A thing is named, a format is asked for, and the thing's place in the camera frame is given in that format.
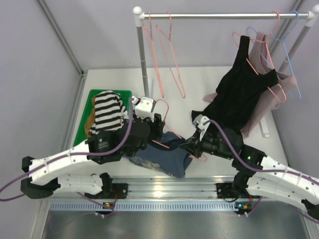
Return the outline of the blue tank top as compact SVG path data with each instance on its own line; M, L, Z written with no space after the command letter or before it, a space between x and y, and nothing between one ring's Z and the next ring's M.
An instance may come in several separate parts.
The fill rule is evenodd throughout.
M172 131L167 131L158 142L149 141L146 149L139 150L133 157L124 157L134 165L175 178L184 178L185 171L192 162L190 154L179 147L185 139Z

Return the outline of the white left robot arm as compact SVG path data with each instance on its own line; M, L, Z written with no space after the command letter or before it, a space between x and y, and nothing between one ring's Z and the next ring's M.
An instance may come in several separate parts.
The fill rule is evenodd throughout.
M31 199L42 199L57 193L81 193L90 199L111 199L126 184L114 184L110 175L85 170L97 165L120 161L144 150L149 141L162 136L165 121L160 114L154 119L137 116L118 130L102 131L77 146L43 159L27 156L22 170L28 174L20 190Z

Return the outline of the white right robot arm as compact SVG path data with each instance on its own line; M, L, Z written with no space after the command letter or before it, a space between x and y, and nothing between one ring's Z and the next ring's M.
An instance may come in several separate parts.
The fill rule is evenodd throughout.
M237 170L225 198L269 198L290 204L305 212L309 219L319 218L319 181L285 166L263 151L245 145L241 135L226 128L219 132L194 135L179 145L192 156L208 153L232 161Z

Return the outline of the black tank top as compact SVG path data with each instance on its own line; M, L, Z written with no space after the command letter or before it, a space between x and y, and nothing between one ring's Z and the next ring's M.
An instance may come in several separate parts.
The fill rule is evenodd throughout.
M247 62L250 39L242 35L231 70L216 88L217 96L203 111L192 111L194 120L203 115L221 127L240 133L247 124L262 93L278 83L275 70L256 74Z

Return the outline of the mauve pink tank top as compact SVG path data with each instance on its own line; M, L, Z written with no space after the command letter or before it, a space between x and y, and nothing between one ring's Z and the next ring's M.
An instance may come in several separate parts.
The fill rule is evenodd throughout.
M242 35L232 68L222 77L215 93L204 100L202 114L221 126L248 137L253 128L271 110L287 99L297 80L266 65L265 34L258 32L252 48L251 39Z

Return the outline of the blue hanger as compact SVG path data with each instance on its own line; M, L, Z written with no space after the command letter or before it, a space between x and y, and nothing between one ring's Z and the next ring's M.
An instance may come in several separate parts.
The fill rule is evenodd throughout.
M292 65L291 65L291 58L292 58L292 56L289 56L289 53L288 53L288 51L287 51L287 48L286 48L286 38L287 38L287 36L290 34L290 32L293 30L293 28L296 26L296 24L298 23L298 21L299 21L299 13L298 13L297 11L295 11L295 10L291 10L291 12L294 13L294 14L297 16L297 20L296 20L296 22L293 24L293 26L288 30L288 32L287 32L283 37L281 37L281 38L275 38L275 37L272 37L272 36L269 36L269 35L266 35L266 37L271 38L271 39L273 39L273 40L276 40L276 41L282 43L283 48L284 48L284 51L285 51L285 54L286 54L286 58L285 58L283 64L284 64L284 63L287 63L287 64L289 65L290 72L291 72L291 75L289 75L289 76L294 76L293 68L292 68ZM254 28L252 28L252 27L249 26L249 27L247 27L247 29L246 29L246 34L247 34L248 36L250 36L250 35L249 35L249 32L248 32L249 29L253 30L253 31L257 34L257 30L255 30ZM265 57L265 55L264 55L263 53L260 53L260 56L262 57L262 59L264 59L264 60L266 61L266 65L270 66L271 69L274 69L273 65L271 65L271 62L268 61L268 59ZM277 72L277 78L278 78L279 83L280 83L281 81L283 81L283 78L281 78L281 77L278 75L279 72ZM300 92L298 86L296 86L295 88L297 89L297 92L298 92L298 94L299 94L299 98L298 98L298 99L296 99L290 91L288 91L288 93L290 94L291 98L292 98L294 101L300 101L300 100L302 99L302 94L301 94L301 92Z

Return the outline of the striped black white shirt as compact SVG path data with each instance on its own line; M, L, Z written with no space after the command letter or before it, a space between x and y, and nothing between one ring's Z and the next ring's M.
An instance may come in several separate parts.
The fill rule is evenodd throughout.
M118 130L129 118L120 94L111 90L97 94L95 114L97 134L102 131Z

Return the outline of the green plastic bin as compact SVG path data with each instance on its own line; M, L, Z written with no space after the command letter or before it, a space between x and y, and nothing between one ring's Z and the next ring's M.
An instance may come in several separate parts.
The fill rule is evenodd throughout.
M101 90L101 89L92 89L89 94L88 94L88 98L86 100L86 104L83 110L83 114L77 129L77 133L75 135L75 139L73 142L74 146L77 146L79 143L81 143L82 141L84 141L85 139L87 139L87 136L85 134L85 123L87 122L87 119L89 117L89 115L91 114L91 111L93 109L93 105L92 105L92 99L94 96L96 96L97 94L106 91L106 90ZM129 90L113 90L115 93L120 94L120 97L125 105L125 107L127 109L129 109L129 98L132 96L132 92Z

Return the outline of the brown garment in bin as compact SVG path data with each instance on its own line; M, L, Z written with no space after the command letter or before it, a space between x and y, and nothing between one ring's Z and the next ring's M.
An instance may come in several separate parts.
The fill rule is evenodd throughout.
M95 95L92 99L91 99L91 103L92 103L92 110L90 115L87 118L87 121L85 123L84 126L84 132L87 138L90 138L93 135L97 134L96 131L96 123L95 123L95 103L96 103L96 97L97 95Z

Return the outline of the silver clothes rack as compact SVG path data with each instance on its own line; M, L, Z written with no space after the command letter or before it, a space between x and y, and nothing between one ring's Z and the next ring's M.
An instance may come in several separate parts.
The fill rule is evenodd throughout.
M204 106L202 96L215 89L234 61L237 52L235 41L238 37L233 36L232 32L243 32L247 24L266 32L277 32L282 28L285 18L273 15L270 19L174 18L172 21L172 44L186 91L185 99L181 97L171 76L156 31L156 25L159 25L168 33L169 19L152 19L153 35L164 99L170 105L168 126L183 136L190 136L193 127L189 111ZM149 27L148 20L141 22L139 27L136 27L134 22L129 24L127 45L122 50L119 64L127 67L145 66L147 75L154 80L152 93L159 99L162 97L143 28L144 23Z

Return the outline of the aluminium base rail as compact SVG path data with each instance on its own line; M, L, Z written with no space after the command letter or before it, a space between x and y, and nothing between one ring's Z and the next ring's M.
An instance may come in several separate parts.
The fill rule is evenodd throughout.
M37 198L71 197L81 193L96 200L232 199L238 197L232 189L233 181L233 176L112 179L108 175L79 178L68 175L61 181L54 179L45 185Z

